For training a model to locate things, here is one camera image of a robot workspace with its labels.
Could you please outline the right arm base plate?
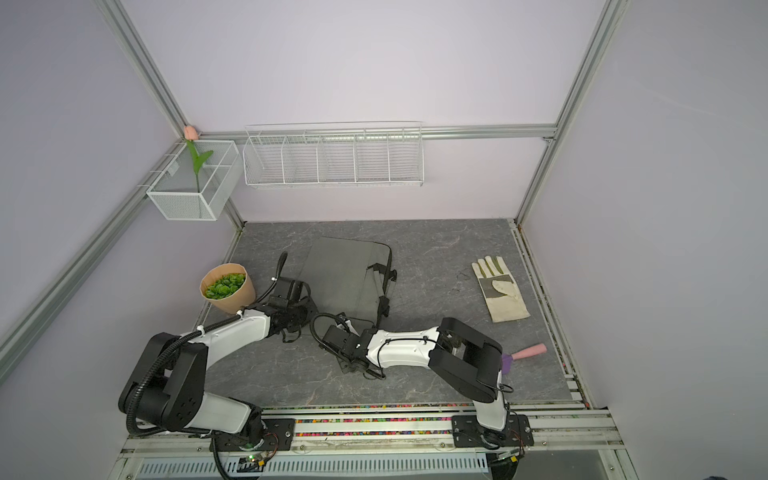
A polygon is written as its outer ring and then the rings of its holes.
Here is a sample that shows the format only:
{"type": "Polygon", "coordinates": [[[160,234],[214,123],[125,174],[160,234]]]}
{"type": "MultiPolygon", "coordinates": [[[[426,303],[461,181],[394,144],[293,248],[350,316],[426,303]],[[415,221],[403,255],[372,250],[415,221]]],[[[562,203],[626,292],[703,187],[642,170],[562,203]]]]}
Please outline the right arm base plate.
{"type": "Polygon", "coordinates": [[[501,430],[481,426],[475,415],[454,415],[449,433],[457,448],[527,448],[534,445],[533,429],[527,416],[509,412],[501,430]]]}

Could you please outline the grey laptop bag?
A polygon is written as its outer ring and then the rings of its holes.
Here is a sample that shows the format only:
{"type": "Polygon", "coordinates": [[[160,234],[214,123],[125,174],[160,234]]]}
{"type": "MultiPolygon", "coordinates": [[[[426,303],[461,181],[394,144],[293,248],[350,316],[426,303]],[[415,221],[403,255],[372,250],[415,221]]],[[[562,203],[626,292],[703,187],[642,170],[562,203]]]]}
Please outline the grey laptop bag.
{"type": "Polygon", "coordinates": [[[384,243],[322,237],[313,243],[299,279],[309,285],[319,311],[377,327],[389,315],[397,271],[384,243]]]}

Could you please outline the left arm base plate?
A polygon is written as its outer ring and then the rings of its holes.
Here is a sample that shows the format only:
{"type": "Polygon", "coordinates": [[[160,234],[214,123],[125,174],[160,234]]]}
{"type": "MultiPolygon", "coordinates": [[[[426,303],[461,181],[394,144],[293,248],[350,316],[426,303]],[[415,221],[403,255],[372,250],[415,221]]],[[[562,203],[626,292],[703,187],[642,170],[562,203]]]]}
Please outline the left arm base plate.
{"type": "Polygon", "coordinates": [[[210,451],[254,452],[287,451],[291,448],[296,420],[290,417],[261,418],[248,423],[242,432],[217,433],[210,451]]]}

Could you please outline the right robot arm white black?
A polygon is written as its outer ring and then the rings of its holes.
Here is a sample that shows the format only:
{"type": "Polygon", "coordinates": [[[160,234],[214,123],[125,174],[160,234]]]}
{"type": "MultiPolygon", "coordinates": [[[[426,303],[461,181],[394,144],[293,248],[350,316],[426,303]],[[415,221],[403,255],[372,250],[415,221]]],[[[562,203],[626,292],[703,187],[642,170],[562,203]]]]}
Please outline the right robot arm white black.
{"type": "Polygon", "coordinates": [[[322,334],[314,326],[310,332],[342,368],[381,380],[390,368],[428,369],[473,402],[483,433],[500,433],[506,428],[502,348],[495,340],[452,317],[420,331],[371,327],[360,333],[339,315],[329,318],[333,324],[322,334]]]}

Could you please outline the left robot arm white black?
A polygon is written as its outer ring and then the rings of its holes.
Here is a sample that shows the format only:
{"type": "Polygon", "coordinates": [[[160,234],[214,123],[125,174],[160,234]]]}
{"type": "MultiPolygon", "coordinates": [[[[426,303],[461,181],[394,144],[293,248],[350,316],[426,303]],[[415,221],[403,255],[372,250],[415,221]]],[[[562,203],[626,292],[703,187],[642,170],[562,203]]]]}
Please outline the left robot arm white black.
{"type": "Polygon", "coordinates": [[[128,433],[229,435],[259,444],[265,435],[262,409],[205,391],[208,369],[235,351],[280,335],[299,335],[316,311],[310,286],[275,278],[267,292],[232,316],[184,335],[159,333],[147,343],[119,397],[128,433]]]}

